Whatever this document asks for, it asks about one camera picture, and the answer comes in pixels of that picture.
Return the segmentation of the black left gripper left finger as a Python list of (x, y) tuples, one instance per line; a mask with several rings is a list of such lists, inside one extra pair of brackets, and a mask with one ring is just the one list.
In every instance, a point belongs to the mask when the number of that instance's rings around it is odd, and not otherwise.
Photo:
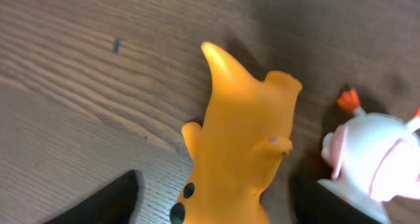
[(140, 212), (140, 172), (131, 169), (45, 224), (131, 224)]

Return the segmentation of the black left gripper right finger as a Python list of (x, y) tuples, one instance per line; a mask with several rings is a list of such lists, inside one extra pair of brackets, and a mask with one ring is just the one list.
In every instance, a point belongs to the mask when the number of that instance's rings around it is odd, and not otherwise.
[(311, 179), (295, 180), (295, 216), (300, 224), (380, 224)]

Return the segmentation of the orange rubber giraffe toy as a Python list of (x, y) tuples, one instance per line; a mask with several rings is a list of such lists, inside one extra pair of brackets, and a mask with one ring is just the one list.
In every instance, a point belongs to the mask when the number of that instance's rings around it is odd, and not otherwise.
[(201, 44), (212, 92), (203, 123), (181, 132), (192, 172), (170, 210), (171, 223), (268, 223), (260, 197), (292, 149), (291, 131), (302, 84), (273, 70), (254, 78), (232, 55)]

